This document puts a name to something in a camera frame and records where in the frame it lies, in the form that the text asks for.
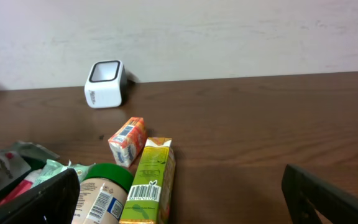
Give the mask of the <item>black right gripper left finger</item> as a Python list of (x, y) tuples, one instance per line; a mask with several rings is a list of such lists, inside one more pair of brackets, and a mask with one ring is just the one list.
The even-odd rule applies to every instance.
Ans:
[(74, 169), (67, 169), (0, 206), (0, 224), (71, 223), (80, 193)]

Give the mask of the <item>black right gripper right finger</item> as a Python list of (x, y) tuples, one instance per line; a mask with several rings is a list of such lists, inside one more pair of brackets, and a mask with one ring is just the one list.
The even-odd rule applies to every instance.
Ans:
[(322, 214), (331, 223), (358, 223), (358, 198), (288, 164), (282, 177), (282, 192), (293, 223), (319, 223)]

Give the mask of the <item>white teal snack packet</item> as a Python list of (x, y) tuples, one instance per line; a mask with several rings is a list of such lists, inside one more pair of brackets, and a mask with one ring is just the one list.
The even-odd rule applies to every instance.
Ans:
[(54, 161), (54, 160), (47, 160), (46, 165), (42, 169), (40, 175), (35, 179), (35, 181), (32, 184), (32, 188), (35, 186), (40, 185), (41, 183), (45, 182), (46, 180), (51, 179), (52, 177), (55, 177), (56, 175), (60, 174), (61, 172), (67, 170), (67, 169), (74, 169), (79, 182), (84, 181), (86, 175), (90, 171), (90, 169), (93, 167), (93, 164), (90, 166), (85, 166), (81, 164), (72, 164), (71, 161), (69, 161), (67, 166), (64, 166), (63, 164)]

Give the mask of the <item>green lid spice jar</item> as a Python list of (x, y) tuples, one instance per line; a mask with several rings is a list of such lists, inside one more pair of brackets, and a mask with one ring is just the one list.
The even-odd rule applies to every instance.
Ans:
[(96, 164), (80, 184), (72, 223), (119, 224), (134, 176), (115, 164)]

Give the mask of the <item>green white barcode packet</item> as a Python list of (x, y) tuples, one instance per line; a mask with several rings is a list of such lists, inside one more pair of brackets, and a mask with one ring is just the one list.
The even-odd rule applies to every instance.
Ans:
[(39, 144), (15, 142), (0, 150), (0, 201), (32, 171), (44, 168), (59, 155)]

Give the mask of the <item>orange tissue packet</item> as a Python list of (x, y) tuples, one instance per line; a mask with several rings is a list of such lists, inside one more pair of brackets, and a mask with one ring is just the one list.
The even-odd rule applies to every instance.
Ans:
[(130, 167), (145, 146), (147, 133), (143, 118), (131, 117), (108, 139), (116, 164)]

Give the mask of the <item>green juice carton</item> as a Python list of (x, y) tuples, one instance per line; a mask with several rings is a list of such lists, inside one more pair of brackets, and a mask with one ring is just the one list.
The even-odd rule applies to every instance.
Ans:
[(171, 138), (146, 140), (120, 223), (168, 222), (176, 167), (171, 143)]

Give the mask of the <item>red white snack packet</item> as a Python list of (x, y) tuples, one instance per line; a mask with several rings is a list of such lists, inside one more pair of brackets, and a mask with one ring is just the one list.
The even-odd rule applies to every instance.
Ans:
[(28, 191), (40, 175), (41, 171), (41, 169), (38, 169), (30, 172), (24, 180), (22, 180), (6, 197), (0, 201), (0, 206), (12, 201), (16, 197)]

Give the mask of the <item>white barcode scanner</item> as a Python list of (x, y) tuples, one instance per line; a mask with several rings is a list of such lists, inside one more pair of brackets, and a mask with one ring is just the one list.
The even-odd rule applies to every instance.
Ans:
[(85, 99), (90, 108), (121, 106), (127, 90), (127, 76), (120, 60), (96, 62), (84, 86)]

